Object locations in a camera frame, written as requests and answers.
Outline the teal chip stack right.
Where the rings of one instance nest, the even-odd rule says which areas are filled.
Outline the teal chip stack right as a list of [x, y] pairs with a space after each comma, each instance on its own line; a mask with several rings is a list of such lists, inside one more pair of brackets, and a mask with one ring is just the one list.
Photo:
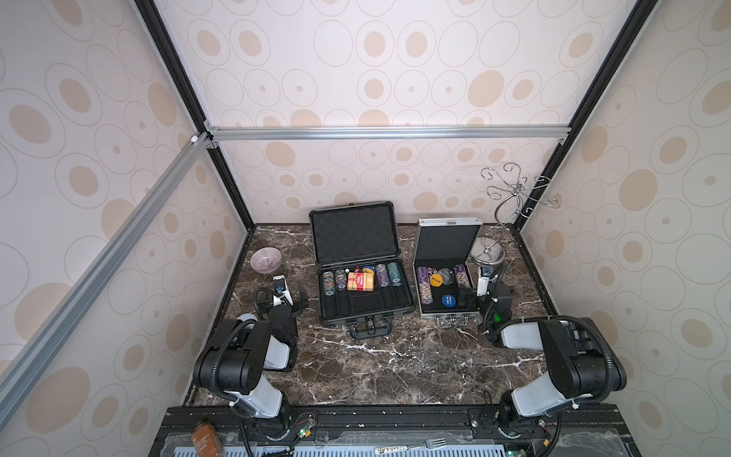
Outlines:
[[390, 279], [390, 283], [394, 287], [400, 287], [403, 285], [403, 275], [401, 274], [401, 270], [399, 267], [399, 264], [396, 262], [390, 262], [386, 265], [386, 270], [388, 271], [388, 276]]

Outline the yellow red card box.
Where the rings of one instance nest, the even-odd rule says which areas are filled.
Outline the yellow red card box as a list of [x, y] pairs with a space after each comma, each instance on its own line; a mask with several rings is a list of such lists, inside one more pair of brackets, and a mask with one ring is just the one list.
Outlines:
[[373, 270], [354, 270], [348, 273], [348, 291], [373, 292], [375, 289], [375, 272]]

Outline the multicolour chip stack left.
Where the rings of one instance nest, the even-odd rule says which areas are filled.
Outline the multicolour chip stack left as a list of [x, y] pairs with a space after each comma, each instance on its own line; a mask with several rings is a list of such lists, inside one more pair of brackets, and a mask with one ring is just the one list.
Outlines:
[[322, 289], [325, 296], [332, 296], [336, 293], [335, 275], [333, 272], [324, 272], [322, 275]]

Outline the purple chip stack right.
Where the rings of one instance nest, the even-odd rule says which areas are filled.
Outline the purple chip stack right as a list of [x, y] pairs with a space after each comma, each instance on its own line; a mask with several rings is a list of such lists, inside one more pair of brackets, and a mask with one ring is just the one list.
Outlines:
[[380, 288], [387, 288], [390, 285], [388, 268], [385, 264], [378, 264], [375, 268], [376, 279]]

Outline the brown bottle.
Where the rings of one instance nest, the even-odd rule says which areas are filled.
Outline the brown bottle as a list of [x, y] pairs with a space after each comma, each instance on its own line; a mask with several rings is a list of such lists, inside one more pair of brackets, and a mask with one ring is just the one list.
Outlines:
[[223, 457], [224, 446], [213, 424], [201, 421], [192, 431], [192, 443], [197, 457]]

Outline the silver aluminium poker case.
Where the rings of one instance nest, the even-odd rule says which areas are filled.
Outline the silver aluminium poker case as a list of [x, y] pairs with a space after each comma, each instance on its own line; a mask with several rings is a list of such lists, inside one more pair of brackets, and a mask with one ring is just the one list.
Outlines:
[[442, 328], [465, 327], [479, 315], [468, 258], [483, 221], [425, 218], [417, 225], [413, 272], [422, 317]]

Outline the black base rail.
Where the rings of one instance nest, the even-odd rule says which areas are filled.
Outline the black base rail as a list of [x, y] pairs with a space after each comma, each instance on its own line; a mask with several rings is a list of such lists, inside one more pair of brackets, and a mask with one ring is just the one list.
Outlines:
[[377, 447], [416, 445], [445, 438], [435, 451], [407, 456], [637, 456], [640, 451], [614, 405], [567, 409], [544, 418], [496, 421], [494, 406], [314, 406], [293, 407], [291, 425], [241, 418], [230, 407], [172, 407], [150, 455], [194, 455], [192, 431], [208, 421], [226, 452], [241, 456], [372, 456]]

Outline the purple green chip stack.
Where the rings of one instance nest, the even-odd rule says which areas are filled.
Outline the purple green chip stack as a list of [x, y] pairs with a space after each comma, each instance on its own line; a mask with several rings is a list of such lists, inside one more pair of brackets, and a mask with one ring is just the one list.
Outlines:
[[338, 291], [345, 291], [348, 287], [348, 272], [346, 270], [336, 270], [334, 276]]

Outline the dark grey poker case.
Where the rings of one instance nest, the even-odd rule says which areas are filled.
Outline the dark grey poker case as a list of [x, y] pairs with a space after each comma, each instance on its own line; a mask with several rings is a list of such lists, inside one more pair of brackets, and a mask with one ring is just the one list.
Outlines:
[[[394, 205], [388, 201], [350, 205], [310, 212], [310, 228], [317, 272], [320, 320], [328, 327], [345, 326], [355, 340], [390, 335], [393, 318], [413, 312], [414, 299], [400, 258]], [[380, 288], [376, 266], [399, 264], [404, 283]], [[375, 289], [338, 291], [325, 296], [324, 272], [373, 270]]]

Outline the chrome hook stand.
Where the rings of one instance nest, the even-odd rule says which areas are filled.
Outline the chrome hook stand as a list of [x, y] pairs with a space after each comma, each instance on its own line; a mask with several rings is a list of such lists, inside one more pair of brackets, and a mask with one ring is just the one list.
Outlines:
[[487, 182], [487, 197], [497, 204], [493, 217], [498, 232], [479, 237], [470, 257], [480, 267], [497, 268], [506, 257], [501, 243], [510, 231], [509, 226], [521, 219], [527, 221], [538, 206], [559, 209], [561, 203], [556, 197], [540, 200], [533, 196], [533, 190], [545, 190], [551, 179], [545, 175], [530, 178], [517, 163], [506, 162], [500, 169], [484, 167], [480, 176]]

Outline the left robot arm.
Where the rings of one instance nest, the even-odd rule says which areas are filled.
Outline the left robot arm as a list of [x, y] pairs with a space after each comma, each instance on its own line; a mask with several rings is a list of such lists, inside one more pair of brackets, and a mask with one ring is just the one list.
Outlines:
[[295, 300], [283, 275], [253, 295], [255, 312], [221, 321], [194, 364], [192, 381], [225, 400], [245, 418], [289, 425], [287, 396], [266, 378], [267, 371], [291, 371], [298, 356], [298, 323], [308, 307]]

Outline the horizontal aluminium rail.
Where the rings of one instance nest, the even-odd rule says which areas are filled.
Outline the horizontal aluminium rail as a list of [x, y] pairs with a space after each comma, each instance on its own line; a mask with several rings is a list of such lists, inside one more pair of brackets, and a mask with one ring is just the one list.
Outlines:
[[370, 127], [212, 127], [196, 133], [192, 141], [211, 144], [221, 141], [350, 141], [350, 140], [434, 140], [434, 139], [566, 139], [568, 125], [497, 126], [370, 126]]

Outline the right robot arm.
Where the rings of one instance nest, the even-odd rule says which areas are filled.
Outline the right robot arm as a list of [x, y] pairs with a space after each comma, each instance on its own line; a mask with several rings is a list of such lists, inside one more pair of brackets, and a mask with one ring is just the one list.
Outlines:
[[512, 293], [503, 283], [503, 273], [503, 267], [479, 268], [480, 330], [496, 347], [542, 352], [547, 372], [503, 394], [496, 407], [499, 424], [507, 427], [523, 418], [598, 404], [626, 387], [626, 369], [592, 319], [566, 315], [514, 319]]

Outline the pink ribbed bowl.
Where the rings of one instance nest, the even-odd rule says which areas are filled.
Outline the pink ribbed bowl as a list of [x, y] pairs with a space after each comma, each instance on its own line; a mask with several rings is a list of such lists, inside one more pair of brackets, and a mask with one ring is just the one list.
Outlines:
[[249, 264], [251, 268], [260, 274], [272, 274], [278, 270], [282, 264], [282, 253], [279, 249], [274, 247], [264, 247], [257, 249], [253, 255]]

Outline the diagonal aluminium rail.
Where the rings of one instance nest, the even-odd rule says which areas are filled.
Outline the diagonal aluminium rail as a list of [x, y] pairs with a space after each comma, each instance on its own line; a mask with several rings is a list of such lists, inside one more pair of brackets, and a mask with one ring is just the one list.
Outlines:
[[166, 205], [194, 161], [211, 142], [200, 131], [175, 158], [159, 181], [134, 209], [108, 245], [72, 286], [56, 310], [26, 344], [1, 378], [1, 427], [5, 428], [41, 375], [126, 260], [160, 209]]

